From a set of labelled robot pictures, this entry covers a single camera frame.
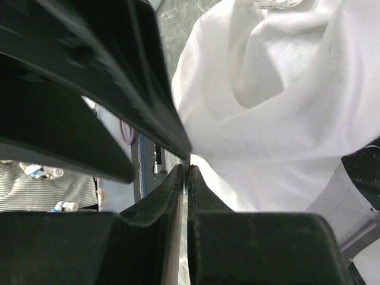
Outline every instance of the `striped fabric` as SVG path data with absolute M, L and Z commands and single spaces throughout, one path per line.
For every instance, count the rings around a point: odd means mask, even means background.
M 24 175 L 16 166 L 0 168 L 0 211 L 49 211 L 58 202 L 75 202 L 79 208 L 97 204 L 92 176 L 64 170 L 61 178 L 43 182 Z

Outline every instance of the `white cloth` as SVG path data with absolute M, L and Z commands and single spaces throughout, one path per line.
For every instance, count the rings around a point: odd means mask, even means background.
M 303 211 L 341 156 L 380 135 L 380 3 L 257 11 L 243 2 L 221 1 L 195 24 L 173 78 L 175 104 L 223 201 Z M 231 191 L 238 202 L 220 195 Z

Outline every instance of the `gray fabric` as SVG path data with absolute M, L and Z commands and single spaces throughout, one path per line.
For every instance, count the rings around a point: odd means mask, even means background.
M 49 211 L 60 201 L 79 208 L 96 205 L 93 177 L 64 171 L 63 177 L 44 182 L 24 175 L 19 166 L 0 169 L 0 211 Z

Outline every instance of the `white fabric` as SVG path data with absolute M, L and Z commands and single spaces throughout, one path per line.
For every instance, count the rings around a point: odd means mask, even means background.
M 197 21 L 173 96 L 224 202 L 304 211 L 341 156 L 380 135 L 379 30 L 377 0 L 269 11 L 224 0 Z

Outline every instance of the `white plastic bottle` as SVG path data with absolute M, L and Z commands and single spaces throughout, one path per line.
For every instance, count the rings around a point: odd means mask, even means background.
M 303 0 L 254 0 L 256 8 L 259 9 L 283 9 L 300 4 Z

